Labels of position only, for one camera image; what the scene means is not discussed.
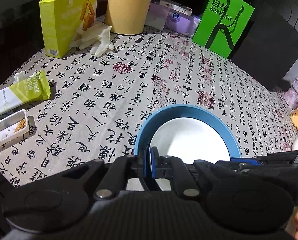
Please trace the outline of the blue bowl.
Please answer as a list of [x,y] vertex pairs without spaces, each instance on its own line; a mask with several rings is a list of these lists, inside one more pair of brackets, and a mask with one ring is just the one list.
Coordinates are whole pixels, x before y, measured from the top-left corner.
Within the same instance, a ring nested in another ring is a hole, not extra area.
[[158,128],[175,118],[194,118],[206,123],[224,140],[231,157],[241,157],[239,145],[234,135],[217,116],[201,107],[184,104],[169,105],[151,114],[144,121],[138,132],[134,146],[134,154],[142,157],[143,153],[148,150],[151,139]]

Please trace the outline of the black paper bag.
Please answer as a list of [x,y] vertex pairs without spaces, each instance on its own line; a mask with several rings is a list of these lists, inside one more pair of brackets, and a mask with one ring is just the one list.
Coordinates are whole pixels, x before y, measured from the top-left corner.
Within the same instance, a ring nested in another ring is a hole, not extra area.
[[298,58],[298,31],[268,5],[259,4],[230,59],[267,90],[281,83]]

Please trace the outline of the small white tray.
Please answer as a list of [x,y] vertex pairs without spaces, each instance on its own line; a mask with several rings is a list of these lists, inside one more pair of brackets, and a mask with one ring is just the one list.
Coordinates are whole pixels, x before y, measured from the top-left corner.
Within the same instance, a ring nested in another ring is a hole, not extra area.
[[0,147],[29,131],[28,116],[24,109],[0,120]]

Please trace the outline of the green snack wrapper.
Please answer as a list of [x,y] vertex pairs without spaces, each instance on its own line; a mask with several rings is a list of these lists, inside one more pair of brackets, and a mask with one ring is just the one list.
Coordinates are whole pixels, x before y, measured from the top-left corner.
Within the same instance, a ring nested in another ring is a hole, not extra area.
[[47,100],[50,94],[46,72],[41,70],[0,90],[0,115],[31,101]]

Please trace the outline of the white rubber gloves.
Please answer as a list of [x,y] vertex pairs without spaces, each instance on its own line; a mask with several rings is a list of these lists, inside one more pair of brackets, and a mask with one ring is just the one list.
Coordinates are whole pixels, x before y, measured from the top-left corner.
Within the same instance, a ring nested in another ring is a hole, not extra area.
[[95,57],[101,57],[107,50],[113,50],[114,44],[110,40],[110,31],[112,27],[102,22],[96,21],[86,31],[79,27],[70,48],[79,48],[80,50],[90,47],[90,54]]

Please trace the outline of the green paper bag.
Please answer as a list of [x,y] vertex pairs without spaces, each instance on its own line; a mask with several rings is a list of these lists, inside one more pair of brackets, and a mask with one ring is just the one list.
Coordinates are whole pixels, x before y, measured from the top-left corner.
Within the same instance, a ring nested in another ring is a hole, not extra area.
[[227,59],[254,10],[243,0],[209,0],[192,41]]

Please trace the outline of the purple tissue pack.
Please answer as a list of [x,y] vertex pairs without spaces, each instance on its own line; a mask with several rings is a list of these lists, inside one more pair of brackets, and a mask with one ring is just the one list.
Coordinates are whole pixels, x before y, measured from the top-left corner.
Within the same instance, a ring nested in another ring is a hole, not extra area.
[[188,16],[182,12],[151,2],[145,25],[158,30],[166,28],[193,38],[200,21],[201,19],[195,15]]

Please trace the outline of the small white box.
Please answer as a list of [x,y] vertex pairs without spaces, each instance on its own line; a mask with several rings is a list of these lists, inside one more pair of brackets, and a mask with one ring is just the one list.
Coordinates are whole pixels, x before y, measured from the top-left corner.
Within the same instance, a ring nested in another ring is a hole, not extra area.
[[172,10],[175,10],[177,12],[181,12],[182,14],[191,16],[192,14],[192,9],[189,7],[185,7],[179,3],[173,2],[171,0],[160,0],[159,2],[160,5],[170,8]]

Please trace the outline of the yellow thermos jug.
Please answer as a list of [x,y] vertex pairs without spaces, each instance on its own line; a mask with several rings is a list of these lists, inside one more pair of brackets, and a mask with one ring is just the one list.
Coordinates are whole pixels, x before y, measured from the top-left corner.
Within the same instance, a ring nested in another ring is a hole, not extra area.
[[105,24],[120,35],[143,32],[151,0],[108,0]]

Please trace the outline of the yellow snack box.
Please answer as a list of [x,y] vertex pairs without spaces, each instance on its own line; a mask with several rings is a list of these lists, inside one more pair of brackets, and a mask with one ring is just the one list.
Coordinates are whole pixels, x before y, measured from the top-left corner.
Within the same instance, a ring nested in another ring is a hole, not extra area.
[[77,29],[86,31],[95,21],[97,0],[40,0],[40,20],[49,57],[60,59],[77,39]]

